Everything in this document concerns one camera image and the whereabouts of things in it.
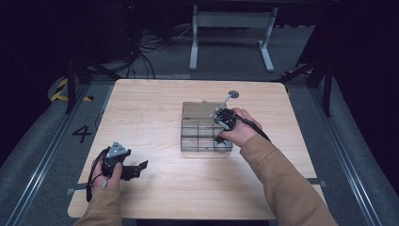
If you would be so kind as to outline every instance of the wooden tabletop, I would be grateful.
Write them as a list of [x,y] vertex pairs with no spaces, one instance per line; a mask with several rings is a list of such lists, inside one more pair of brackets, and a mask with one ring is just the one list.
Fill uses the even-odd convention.
[[[316,178],[282,84],[123,79],[112,91],[79,184],[99,152],[117,141],[132,149],[125,166],[149,160],[140,178],[120,181],[124,218],[275,218],[238,147],[229,154],[181,152],[183,102],[223,102],[230,90],[240,96],[228,108],[246,109],[304,177]],[[86,191],[75,191],[68,213],[80,218],[87,206]]]

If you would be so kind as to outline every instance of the tripod leg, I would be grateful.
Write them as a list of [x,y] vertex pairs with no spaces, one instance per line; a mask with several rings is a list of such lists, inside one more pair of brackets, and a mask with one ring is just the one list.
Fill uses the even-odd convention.
[[74,81],[74,70],[73,70],[73,63],[72,58],[68,63],[68,108],[65,114],[69,114],[73,109],[73,106],[76,102],[76,88],[75,88],[75,81]]
[[329,101],[331,97],[331,85],[332,85],[332,71],[329,63],[327,64],[327,73],[325,78],[325,88],[323,93],[323,108],[328,117],[331,117],[329,114]]

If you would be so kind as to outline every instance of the tan jacket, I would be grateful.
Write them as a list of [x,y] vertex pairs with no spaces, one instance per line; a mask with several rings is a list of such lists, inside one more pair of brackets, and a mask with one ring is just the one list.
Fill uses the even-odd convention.
[[308,180],[272,143],[256,135],[243,145],[240,154],[262,182],[279,225],[337,225]]
[[117,226],[121,224],[120,190],[94,187],[86,213],[73,225]]
[[[240,154],[262,182],[267,203],[280,226],[337,225],[319,194],[272,143],[254,136]],[[74,225],[121,225],[120,192],[94,188],[88,210]]]

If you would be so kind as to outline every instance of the metal stand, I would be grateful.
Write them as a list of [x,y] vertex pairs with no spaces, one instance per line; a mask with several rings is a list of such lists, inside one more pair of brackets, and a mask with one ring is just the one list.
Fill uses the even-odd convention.
[[267,52],[267,43],[273,30],[273,25],[277,17],[278,8],[273,8],[271,12],[198,12],[197,5],[193,10],[193,44],[191,47],[190,70],[197,69],[199,52],[198,27],[250,27],[265,28],[263,40],[259,41],[264,65],[268,72],[273,72],[273,64]]

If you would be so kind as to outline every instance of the hand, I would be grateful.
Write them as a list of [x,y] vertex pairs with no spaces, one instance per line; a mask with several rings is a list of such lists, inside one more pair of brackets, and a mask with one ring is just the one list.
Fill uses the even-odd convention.
[[111,188],[120,188],[120,175],[122,174],[122,169],[123,166],[119,162],[115,167],[114,167],[114,172],[112,173],[111,178],[107,178],[106,176],[103,175],[102,172],[102,162],[104,160],[105,154],[103,154],[100,157],[100,161],[97,163],[96,168],[94,169],[93,176],[98,176],[97,178],[93,177],[92,186],[93,187],[103,187],[103,184],[106,180],[108,180],[108,183],[106,184],[106,187],[111,187]]
[[[240,108],[233,108],[235,115],[239,115],[244,119],[250,120],[255,122],[255,124],[262,130],[262,126],[255,121],[244,109]],[[240,120],[237,120],[237,123],[235,124],[235,127],[232,131],[220,131],[219,135],[227,140],[230,140],[233,142],[235,145],[238,147],[242,147],[247,140],[249,140],[251,137],[257,135],[258,133],[253,130],[249,125],[243,123]]]

